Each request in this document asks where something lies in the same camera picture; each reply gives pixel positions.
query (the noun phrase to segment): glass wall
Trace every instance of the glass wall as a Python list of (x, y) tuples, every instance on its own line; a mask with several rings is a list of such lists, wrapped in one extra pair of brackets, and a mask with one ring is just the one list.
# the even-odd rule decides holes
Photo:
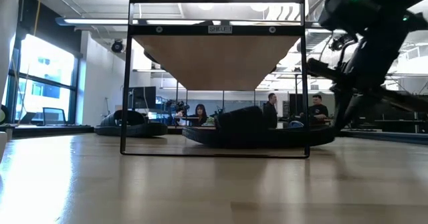
[(26, 35), (20, 48), (14, 49), (2, 100), (11, 122), (19, 122), (31, 112), (35, 113), (31, 123), (41, 124), (43, 108), (58, 108), (64, 111), (66, 123), (73, 124), (77, 71), (78, 61), (73, 54)]

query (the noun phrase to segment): wooden floor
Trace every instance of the wooden floor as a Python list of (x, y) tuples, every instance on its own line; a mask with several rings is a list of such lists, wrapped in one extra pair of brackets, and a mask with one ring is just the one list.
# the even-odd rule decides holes
[(312, 150), (308, 160), (167, 158), (121, 156), (118, 138), (94, 134), (14, 140), (0, 165), (0, 223), (427, 222), (427, 147), (339, 138)]

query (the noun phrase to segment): dark hair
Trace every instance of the dark hair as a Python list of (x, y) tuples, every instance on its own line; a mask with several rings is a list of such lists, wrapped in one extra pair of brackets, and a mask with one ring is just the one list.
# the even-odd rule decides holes
[(321, 95), (319, 95), (319, 94), (314, 94), (312, 97), (313, 97), (313, 98), (319, 98), (320, 100), (322, 100), (322, 97), (321, 97)]
[(202, 109), (202, 119), (208, 118), (207, 111), (205, 110), (205, 106), (203, 104), (196, 105), (195, 114), (198, 115), (198, 108)]

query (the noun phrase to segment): ceiling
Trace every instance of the ceiling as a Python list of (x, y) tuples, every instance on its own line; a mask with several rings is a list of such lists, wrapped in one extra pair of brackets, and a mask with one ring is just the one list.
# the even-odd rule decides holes
[[(313, 5), (316, 0), (309, 0), (309, 6)], [(126, 19), (128, 17), (128, 0), (41, 0), (41, 2), (54, 10), (63, 17), (68, 18), (119, 18)], [(186, 18), (201, 16), (201, 9), (187, 9), (189, 6), (180, 6), (177, 4), (150, 5), (141, 10), (140, 14), (144, 18), (168, 18), (180, 19), (183, 15)], [(410, 8), (413, 12), (423, 12), (425, 17), (428, 17), (428, 0), (425, 0), (418, 5)], [(109, 48), (113, 39), (120, 39), (126, 36), (126, 27), (94, 27), (89, 28), (92, 32), (92, 37), (98, 40), (105, 47)], [(328, 33), (312, 31), (307, 37), (307, 50), (310, 52), (309, 57), (319, 58), (320, 52), (324, 49), (326, 40), (329, 37)], [(428, 43), (428, 31), (418, 31), (411, 33), (405, 45), (414, 45), (415, 43)], [(284, 60), (279, 63), (281, 70), (290, 71), (295, 66), (300, 64), (300, 48), (298, 44), (290, 50), (290, 53)], [(346, 58), (349, 58), (352, 50), (347, 51)], [(338, 53), (332, 53), (328, 48), (323, 52), (322, 60), (325, 62), (334, 62), (338, 60)], [(276, 80), (280, 75), (276, 75), (273, 80)]]

